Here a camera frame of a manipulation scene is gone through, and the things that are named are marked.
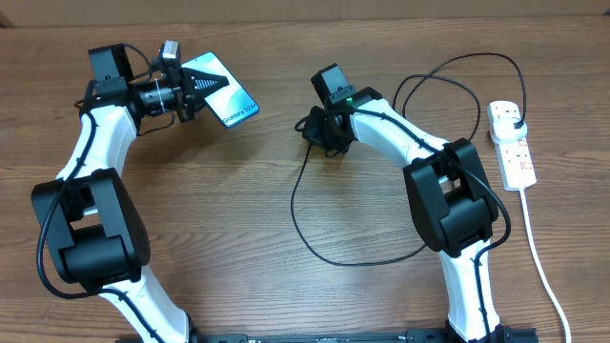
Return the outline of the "blue Galaxy smartphone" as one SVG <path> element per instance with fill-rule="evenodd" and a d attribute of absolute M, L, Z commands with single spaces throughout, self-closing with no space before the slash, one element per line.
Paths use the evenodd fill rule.
<path fill-rule="evenodd" d="M 205 97 L 205 102 L 226 127 L 235 127 L 259 112 L 259 106 L 211 51 L 182 64 L 183 68 L 225 76 L 229 84 Z"/>

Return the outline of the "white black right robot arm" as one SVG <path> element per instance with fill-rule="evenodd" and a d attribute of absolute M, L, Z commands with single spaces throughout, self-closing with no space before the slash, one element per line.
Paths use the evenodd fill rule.
<path fill-rule="evenodd" d="M 457 342 L 500 342 L 488 253 L 492 226 L 508 215 L 490 189 L 475 146 L 450 143 L 400 116 L 374 89 L 357 90 L 333 64 L 311 82 L 321 101 L 295 130 L 326 156 L 359 142 L 402 169 L 411 218 L 424 244 L 437 252 L 449 296 L 448 335 Z"/>

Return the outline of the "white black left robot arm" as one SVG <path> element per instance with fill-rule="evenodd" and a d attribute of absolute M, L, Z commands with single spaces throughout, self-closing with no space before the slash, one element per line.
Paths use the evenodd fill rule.
<path fill-rule="evenodd" d="M 146 227 L 121 175 L 143 119 L 169 113 L 188 122 L 204 108 L 223 117 L 239 86 L 211 52 L 183 63 L 178 43 L 168 40 L 135 74 L 129 49 L 121 43 L 89 51 L 94 78 L 74 104 L 78 141 L 66 167 L 30 196 L 40 225 L 36 269 L 56 297 L 109 301 L 143 342 L 201 342 L 152 272 Z"/>

